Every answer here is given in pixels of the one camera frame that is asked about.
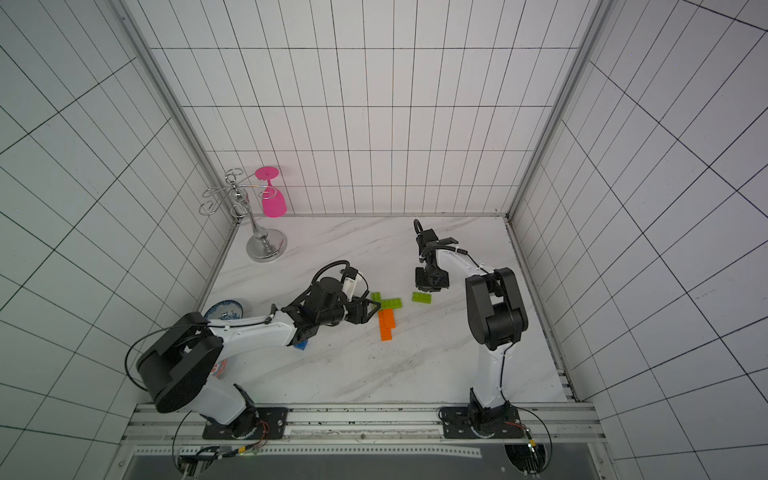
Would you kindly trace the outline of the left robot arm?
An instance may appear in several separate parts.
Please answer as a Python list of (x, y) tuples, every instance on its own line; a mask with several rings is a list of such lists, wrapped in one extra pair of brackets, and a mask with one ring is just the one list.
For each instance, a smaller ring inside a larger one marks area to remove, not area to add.
[(354, 293), (361, 276), (315, 279), (294, 301), (261, 317), (209, 320), (199, 312), (181, 317), (136, 361), (157, 412), (192, 412), (235, 439), (255, 433), (261, 418), (245, 389), (217, 377), (214, 367), (271, 347), (292, 347), (322, 327), (367, 323), (381, 303)]

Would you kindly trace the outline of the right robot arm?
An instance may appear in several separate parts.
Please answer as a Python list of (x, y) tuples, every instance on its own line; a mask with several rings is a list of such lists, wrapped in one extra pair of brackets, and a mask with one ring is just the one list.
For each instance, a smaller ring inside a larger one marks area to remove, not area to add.
[(467, 323), (479, 346), (478, 372), (466, 406), (442, 407), (438, 416), (446, 439), (524, 438), (520, 414), (504, 393), (504, 367), (529, 320), (515, 273), (476, 261), (452, 237), (440, 238), (413, 222), (419, 262), (416, 288), (437, 293), (459, 282), (465, 288)]

